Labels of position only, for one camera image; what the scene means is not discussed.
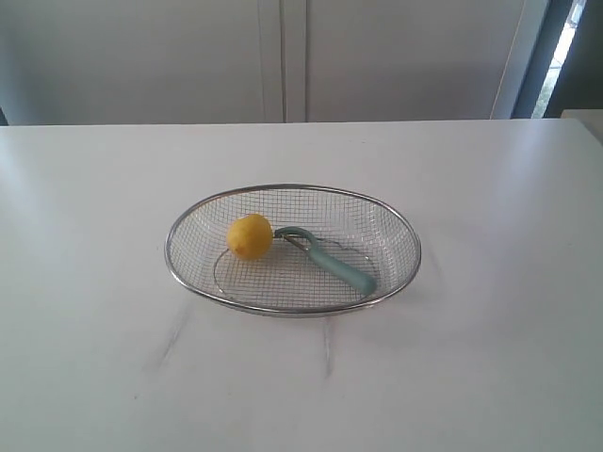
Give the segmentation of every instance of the white table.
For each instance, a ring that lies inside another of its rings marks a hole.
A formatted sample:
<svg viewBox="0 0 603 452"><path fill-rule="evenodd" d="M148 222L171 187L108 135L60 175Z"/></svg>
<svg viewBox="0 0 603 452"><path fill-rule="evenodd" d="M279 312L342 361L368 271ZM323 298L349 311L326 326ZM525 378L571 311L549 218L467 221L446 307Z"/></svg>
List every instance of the white table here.
<svg viewBox="0 0 603 452"><path fill-rule="evenodd" d="M0 450L600 451L603 148L577 121L0 130ZM248 315L179 286L190 204L360 191L423 266L378 307Z"/></svg>

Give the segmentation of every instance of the cabinet door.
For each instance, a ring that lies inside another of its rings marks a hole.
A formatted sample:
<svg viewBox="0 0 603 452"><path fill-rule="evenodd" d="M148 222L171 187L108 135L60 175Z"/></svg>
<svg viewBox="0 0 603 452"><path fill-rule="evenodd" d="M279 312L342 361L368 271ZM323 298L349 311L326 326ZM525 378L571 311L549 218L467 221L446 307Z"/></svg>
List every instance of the cabinet door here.
<svg viewBox="0 0 603 452"><path fill-rule="evenodd" d="M308 1L298 33L307 43L305 118L508 116L545 8L546 0ZM285 40L285 55L290 45ZM286 63L290 80L299 73ZM287 110L300 106L289 91ZM497 101L504 108L496 110Z"/></svg>
<svg viewBox="0 0 603 452"><path fill-rule="evenodd" d="M2 0L10 123L282 121L278 0Z"/></svg>

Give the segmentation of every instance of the yellow lemon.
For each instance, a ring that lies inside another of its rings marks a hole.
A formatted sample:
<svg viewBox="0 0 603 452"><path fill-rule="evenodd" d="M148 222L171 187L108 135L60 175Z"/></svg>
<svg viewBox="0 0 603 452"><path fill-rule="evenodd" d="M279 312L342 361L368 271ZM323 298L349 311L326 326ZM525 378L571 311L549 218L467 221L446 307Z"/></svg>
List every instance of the yellow lemon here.
<svg viewBox="0 0 603 452"><path fill-rule="evenodd" d="M267 219L259 214L251 214L239 218L230 226L226 243L240 259L259 259L272 245L272 228Z"/></svg>

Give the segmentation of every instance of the oval basket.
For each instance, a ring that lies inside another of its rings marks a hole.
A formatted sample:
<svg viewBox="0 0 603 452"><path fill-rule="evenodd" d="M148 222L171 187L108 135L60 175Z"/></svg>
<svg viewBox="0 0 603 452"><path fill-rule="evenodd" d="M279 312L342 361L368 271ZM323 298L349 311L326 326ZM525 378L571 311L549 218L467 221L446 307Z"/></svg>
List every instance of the oval basket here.
<svg viewBox="0 0 603 452"><path fill-rule="evenodd" d="M240 261L226 247L233 221L252 213L273 231L312 232L336 259L377 281L366 297L322 270L282 238L257 261ZM398 211L369 196L326 186L250 186L197 202L171 227L165 258L173 277L192 292L261 315L320 316L365 308L406 287L421 263L421 245Z"/></svg>

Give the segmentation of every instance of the peeler handle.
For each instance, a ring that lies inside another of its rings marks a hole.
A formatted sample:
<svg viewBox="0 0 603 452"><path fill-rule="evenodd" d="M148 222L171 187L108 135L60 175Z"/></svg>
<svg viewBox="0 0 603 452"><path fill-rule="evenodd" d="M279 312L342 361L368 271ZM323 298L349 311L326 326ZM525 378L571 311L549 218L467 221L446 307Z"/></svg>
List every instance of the peeler handle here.
<svg viewBox="0 0 603 452"><path fill-rule="evenodd" d="M372 276L335 259L322 248L313 247L308 250L307 254L317 266L351 285L361 294L368 296L377 289L377 282Z"/></svg>

